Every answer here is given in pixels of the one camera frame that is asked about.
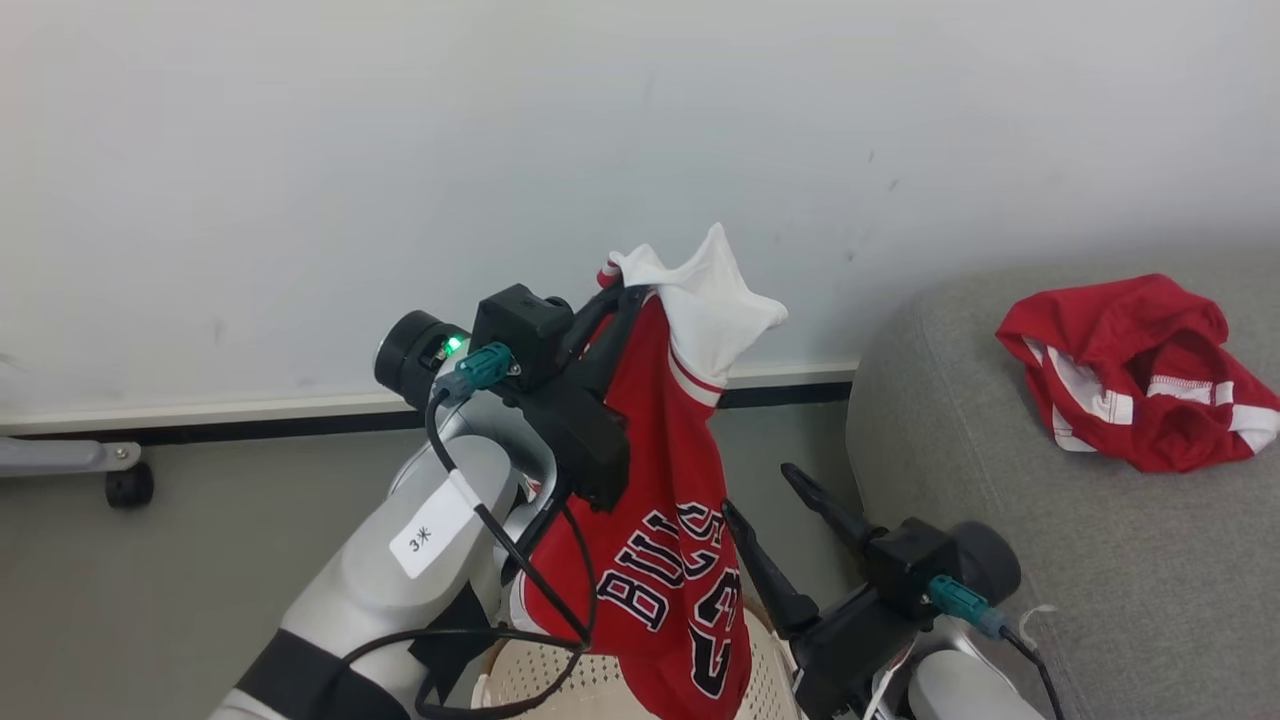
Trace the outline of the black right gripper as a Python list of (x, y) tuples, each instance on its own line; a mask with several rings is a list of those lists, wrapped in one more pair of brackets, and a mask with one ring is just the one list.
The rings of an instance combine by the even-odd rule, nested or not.
[[(887, 533), (846, 509), (796, 464), (783, 462), (781, 474), (851, 553), (864, 553), (872, 541)], [(726, 498), (721, 511), (771, 625), (780, 635), (792, 635), (788, 644), (797, 664), (794, 697), (800, 711), (809, 719), (863, 714), (870, 707), (876, 675), (925, 625), (922, 597), (896, 603), (864, 585), (819, 615), (815, 601), (795, 589), (739, 509)]]

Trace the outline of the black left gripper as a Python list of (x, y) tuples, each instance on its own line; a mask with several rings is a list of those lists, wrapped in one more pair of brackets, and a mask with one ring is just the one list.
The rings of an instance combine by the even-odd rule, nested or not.
[(605, 404), (649, 286), (609, 286), (573, 316), (564, 370), (532, 389), (503, 382), (503, 398), (550, 448), (572, 493), (595, 512), (612, 512), (628, 487), (625, 416)]

